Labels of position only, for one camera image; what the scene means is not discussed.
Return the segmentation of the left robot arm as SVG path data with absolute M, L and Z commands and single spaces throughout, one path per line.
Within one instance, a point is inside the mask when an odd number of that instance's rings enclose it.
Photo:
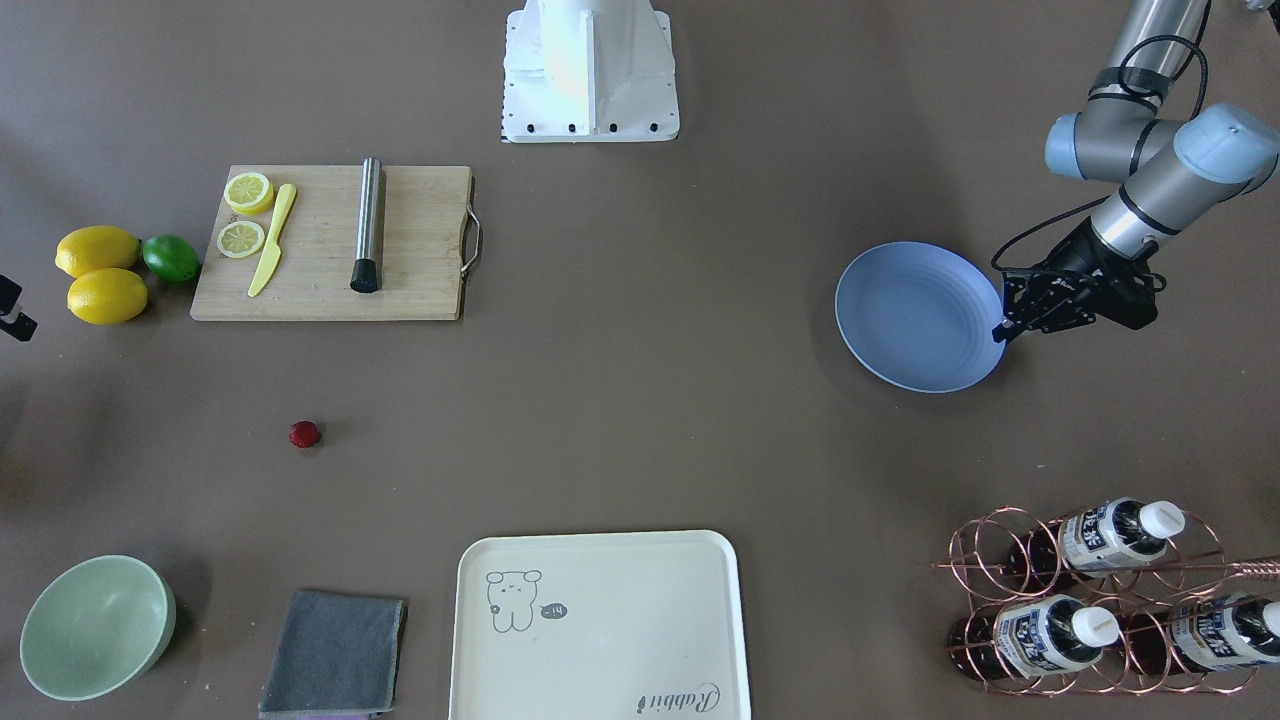
M 1211 208 L 1277 174 L 1277 132 L 1228 102 L 1197 102 L 1190 119 L 1158 110 L 1192 60 L 1202 60 L 1207 1 L 1134 1 L 1085 108 L 1060 117 L 1044 145 L 1060 176 L 1117 184 L 1048 256 L 1002 266 L 1004 316 L 993 340 L 1053 333 L 1105 318 L 1152 323 L 1166 283 L 1148 260 Z

